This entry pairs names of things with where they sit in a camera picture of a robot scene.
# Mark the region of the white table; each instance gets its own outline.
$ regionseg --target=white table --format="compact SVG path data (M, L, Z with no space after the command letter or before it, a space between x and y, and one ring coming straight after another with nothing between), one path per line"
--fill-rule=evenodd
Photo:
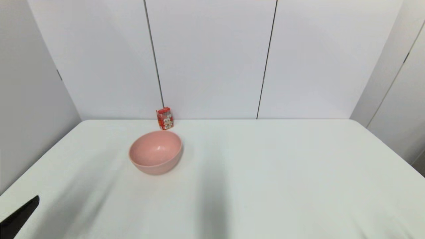
M0 220L38 194L16 238L425 238L425 179L354 121L178 120L183 157L151 176L128 150L158 128L81 123L0 196Z

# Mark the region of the bowl rim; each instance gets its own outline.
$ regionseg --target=bowl rim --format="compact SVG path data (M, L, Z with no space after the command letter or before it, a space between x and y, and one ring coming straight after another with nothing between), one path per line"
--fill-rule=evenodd
M178 141L179 141L179 143L180 143L180 147L179 147L179 149L178 149L177 153L176 153L173 157L171 157L170 159L168 159L167 161L162 162L162 163L160 163L160 164L156 164L156 165L141 165L141 164L136 163L136 162L135 162L135 161L131 158L131 155L130 155L131 149L133 148L134 144L135 144L135 143L136 143L139 139L141 139L141 138L143 138L143 137L145 137L145 136L147 136L147 135L149 135L149 134L155 134L155 133L161 133L161 134L163 134L163 133L167 133L167 134L174 134L175 136L177 136ZM128 157L130 158L131 162L132 162L133 164L137 165L137 166L144 167L144 168L153 168L153 167L158 167L158 166L164 165L164 164L168 163L169 161L171 161L171 160L175 159L175 158L176 158L176 156L177 156L177 155L181 152L181 148L182 148L182 147L183 147L183 142L181 141L180 137L179 137L176 133L171 132L171 131L163 131L163 130L152 131L152 132L149 132L149 133L147 133L147 134L144 134L144 135L140 136L139 138L137 138L137 139L133 142L133 144L131 145L131 147L130 147L130 149L129 149L129 151L128 151Z

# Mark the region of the red packaging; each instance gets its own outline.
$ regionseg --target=red packaging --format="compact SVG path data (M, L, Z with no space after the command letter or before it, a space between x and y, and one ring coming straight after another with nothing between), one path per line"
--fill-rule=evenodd
M158 117L159 127L162 130L167 130L174 126L173 116L171 115L171 110L169 107L157 110L156 116Z

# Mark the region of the white backdrop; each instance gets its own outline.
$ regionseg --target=white backdrop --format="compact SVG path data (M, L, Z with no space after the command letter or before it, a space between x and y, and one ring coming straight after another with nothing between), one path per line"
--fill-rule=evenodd
M140 0L29 0L82 117L162 107ZM402 0L277 4L259 118L349 118ZM147 11L176 118L257 116L276 1L154 1Z

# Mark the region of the pink bowl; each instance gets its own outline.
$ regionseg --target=pink bowl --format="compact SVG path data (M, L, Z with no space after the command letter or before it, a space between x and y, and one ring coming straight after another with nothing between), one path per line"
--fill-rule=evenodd
M130 148L130 160L147 174L164 174L180 160L182 143L177 134L155 131L143 135Z

